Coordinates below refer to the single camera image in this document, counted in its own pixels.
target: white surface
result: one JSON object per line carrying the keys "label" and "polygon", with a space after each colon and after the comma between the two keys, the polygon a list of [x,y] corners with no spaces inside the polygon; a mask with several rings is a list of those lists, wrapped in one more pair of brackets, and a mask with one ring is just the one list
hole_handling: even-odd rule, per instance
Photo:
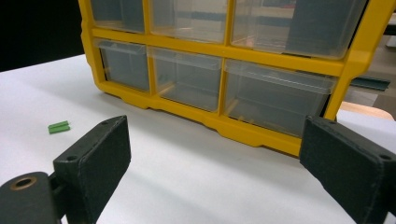
{"label": "white surface", "polygon": [[[0,114],[0,184],[52,173],[97,123],[128,116],[132,162],[98,223],[353,223],[297,159],[102,93],[83,55],[0,73]],[[48,134],[65,119],[71,131]],[[346,111],[338,120],[394,146],[395,122]]]}

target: drawer compartment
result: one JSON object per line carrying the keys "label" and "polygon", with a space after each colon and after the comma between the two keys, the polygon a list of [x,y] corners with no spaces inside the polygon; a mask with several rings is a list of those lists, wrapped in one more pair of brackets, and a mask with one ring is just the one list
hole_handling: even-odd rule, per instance
{"label": "drawer compartment", "polygon": [[140,91],[149,91],[146,46],[96,39],[108,81],[114,81]]}
{"label": "drawer compartment", "polygon": [[160,48],[149,48],[148,54],[154,60],[156,92],[161,97],[217,110],[221,58]]}
{"label": "drawer compartment", "polygon": [[227,116],[301,136],[307,115],[320,115],[333,79],[227,60]]}

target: green object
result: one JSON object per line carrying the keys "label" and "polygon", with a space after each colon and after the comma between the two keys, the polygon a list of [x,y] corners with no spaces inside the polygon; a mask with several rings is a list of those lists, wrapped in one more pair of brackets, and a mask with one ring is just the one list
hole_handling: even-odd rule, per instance
{"label": "green object", "polygon": [[70,130],[67,120],[49,125],[49,133],[61,133]]}

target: screw hole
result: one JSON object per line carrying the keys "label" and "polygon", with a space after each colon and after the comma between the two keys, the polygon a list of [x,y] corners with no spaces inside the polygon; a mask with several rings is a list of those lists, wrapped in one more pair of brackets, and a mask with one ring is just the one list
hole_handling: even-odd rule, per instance
{"label": "screw hole", "polygon": [[66,159],[67,159],[68,161],[74,161],[76,158],[77,158],[77,156],[69,156],[69,157],[67,157]]}
{"label": "screw hole", "polygon": [[21,179],[15,181],[11,185],[11,189],[12,190],[27,189],[27,188],[31,187],[36,181],[37,181],[37,178],[35,178],[34,176],[24,177],[24,178],[21,178]]}
{"label": "screw hole", "polygon": [[379,155],[382,160],[390,161],[391,157],[387,155]]}

